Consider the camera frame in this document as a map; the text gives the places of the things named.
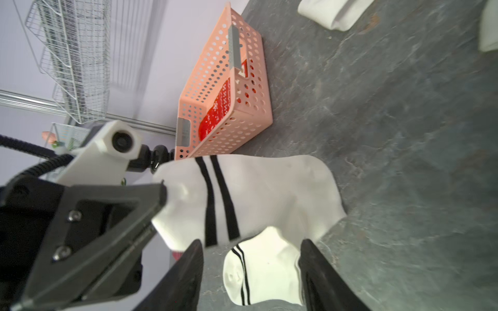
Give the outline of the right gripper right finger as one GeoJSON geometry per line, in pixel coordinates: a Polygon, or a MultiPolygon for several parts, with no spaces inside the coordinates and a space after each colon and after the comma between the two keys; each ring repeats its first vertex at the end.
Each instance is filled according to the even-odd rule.
{"type": "Polygon", "coordinates": [[[300,246],[303,295],[307,310],[368,310],[351,290],[313,241],[305,239],[300,246]]]}

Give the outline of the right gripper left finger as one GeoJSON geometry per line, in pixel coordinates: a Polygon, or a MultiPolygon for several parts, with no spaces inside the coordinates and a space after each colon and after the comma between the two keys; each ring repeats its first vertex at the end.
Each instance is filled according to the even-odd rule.
{"type": "Polygon", "coordinates": [[[134,309],[196,311],[203,269],[202,243],[195,240],[153,291],[134,309]]]}

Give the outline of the white sock black stripes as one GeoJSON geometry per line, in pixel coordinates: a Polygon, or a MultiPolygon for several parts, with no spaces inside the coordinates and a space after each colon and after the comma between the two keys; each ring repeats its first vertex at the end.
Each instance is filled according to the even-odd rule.
{"type": "Polygon", "coordinates": [[[236,244],[225,256],[223,284],[232,303],[280,300],[304,305],[298,249],[275,227],[236,244]]]}

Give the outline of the red christmas sock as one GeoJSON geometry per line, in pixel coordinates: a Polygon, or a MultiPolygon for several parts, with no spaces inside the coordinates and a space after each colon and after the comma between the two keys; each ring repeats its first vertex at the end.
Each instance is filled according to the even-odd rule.
{"type": "MultiPolygon", "coordinates": [[[[213,95],[213,89],[216,86],[216,82],[221,80],[223,73],[228,71],[229,64],[220,60],[219,65],[216,65],[216,69],[211,74],[208,82],[211,86],[205,85],[200,92],[200,99],[202,102],[206,102],[208,95],[213,95]]],[[[231,107],[231,87],[230,79],[227,79],[223,86],[221,87],[219,93],[217,94],[215,100],[211,107],[207,110],[206,115],[200,122],[198,127],[198,138],[203,141],[212,132],[212,130],[222,121],[222,119],[228,114],[231,107]]]]}

